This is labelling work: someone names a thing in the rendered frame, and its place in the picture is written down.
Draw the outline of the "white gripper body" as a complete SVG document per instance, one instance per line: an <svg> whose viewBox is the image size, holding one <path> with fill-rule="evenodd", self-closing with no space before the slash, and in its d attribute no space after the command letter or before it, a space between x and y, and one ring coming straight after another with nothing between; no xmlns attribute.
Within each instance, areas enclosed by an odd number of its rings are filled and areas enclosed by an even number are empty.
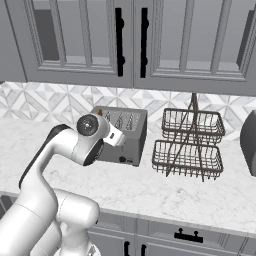
<svg viewBox="0 0 256 256"><path fill-rule="evenodd" d="M108 142L111 146L123 146L127 140L126 135L115 126L110 124Z"/></svg>

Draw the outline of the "silver toaster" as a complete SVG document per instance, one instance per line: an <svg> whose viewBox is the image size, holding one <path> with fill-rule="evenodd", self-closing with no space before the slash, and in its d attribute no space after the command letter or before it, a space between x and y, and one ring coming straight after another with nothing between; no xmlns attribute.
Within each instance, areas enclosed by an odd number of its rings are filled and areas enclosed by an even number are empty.
<svg viewBox="0 0 256 256"><path fill-rule="evenodd" d="M138 167L147 136L148 112L143 109L95 106L91 112L102 111L102 116L127 137L125 144L112 147L105 143L99 161L121 163Z"/></svg>

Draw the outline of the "grey drawer front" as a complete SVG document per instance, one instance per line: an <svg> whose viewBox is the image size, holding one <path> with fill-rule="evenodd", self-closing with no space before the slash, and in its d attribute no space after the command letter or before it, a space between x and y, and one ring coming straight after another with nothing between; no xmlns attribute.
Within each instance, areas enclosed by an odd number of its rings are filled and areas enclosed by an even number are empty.
<svg viewBox="0 0 256 256"><path fill-rule="evenodd" d="M227 231L215 232L185 225L174 225L156 221L148 222L148 232L155 237L171 239L174 237L174 233L179 232L179 229L182 229L182 234L186 235L194 235L194 232L197 231L198 236L203 238L204 245L218 246L230 251L238 251L240 248L244 248L245 254L250 254L256 250L255 238L237 236Z"/></svg>
<svg viewBox="0 0 256 256"><path fill-rule="evenodd" d="M136 219L113 213L101 212L93 229L104 229L134 234L136 232Z"/></svg>

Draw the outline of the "grey glass-panel cupboard door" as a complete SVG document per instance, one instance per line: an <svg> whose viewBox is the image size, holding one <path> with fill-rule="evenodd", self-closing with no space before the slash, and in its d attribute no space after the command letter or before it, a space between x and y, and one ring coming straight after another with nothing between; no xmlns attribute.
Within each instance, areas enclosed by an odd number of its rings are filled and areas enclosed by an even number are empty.
<svg viewBox="0 0 256 256"><path fill-rule="evenodd" d="M133 0L6 0L26 82L130 88ZM115 9L122 9L123 76Z"/></svg>
<svg viewBox="0 0 256 256"><path fill-rule="evenodd" d="M145 78L143 7L149 21ZM134 0L134 86L256 96L256 0Z"/></svg>

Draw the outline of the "grey base cupboard door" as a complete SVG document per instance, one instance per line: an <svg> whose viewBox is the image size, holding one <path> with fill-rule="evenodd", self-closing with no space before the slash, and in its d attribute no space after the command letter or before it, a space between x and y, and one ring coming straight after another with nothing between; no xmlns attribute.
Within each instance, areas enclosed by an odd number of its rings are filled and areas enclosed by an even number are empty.
<svg viewBox="0 0 256 256"><path fill-rule="evenodd" d="M98 247L101 256L124 256L124 242L129 241L129 255L136 256L135 236L121 232L90 231L91 241Z"/></svg>
<svg viewBox="0 0 256 256"><path fill-rule="evenodd" d="M142 235L137 236L138 256L141 256L142 244L147 246L146 256L239 256L237 252L167 241Z"/></svg>

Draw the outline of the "dark grey rounded appliance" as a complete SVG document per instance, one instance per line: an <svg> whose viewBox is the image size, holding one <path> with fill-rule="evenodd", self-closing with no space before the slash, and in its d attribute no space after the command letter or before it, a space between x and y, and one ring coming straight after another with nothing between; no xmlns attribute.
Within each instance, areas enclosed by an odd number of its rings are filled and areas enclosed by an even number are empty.
<svg viewBox="0 0 256 256"><path fill-rule="evenodd" d="M242 126L240 147L250 174L256 177L256 110L251 111Z"/></svg>

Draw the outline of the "grey cupboard side panel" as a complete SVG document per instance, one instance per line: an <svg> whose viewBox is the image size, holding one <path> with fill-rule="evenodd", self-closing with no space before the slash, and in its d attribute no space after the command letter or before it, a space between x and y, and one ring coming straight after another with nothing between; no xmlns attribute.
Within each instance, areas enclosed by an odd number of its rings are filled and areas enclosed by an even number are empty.
<svg viewBox="0 0 256 256"><path fill-rule="evenodd" d="M0 0L0 84L5 81L26 82L27 79L6 0Z"/></svg>

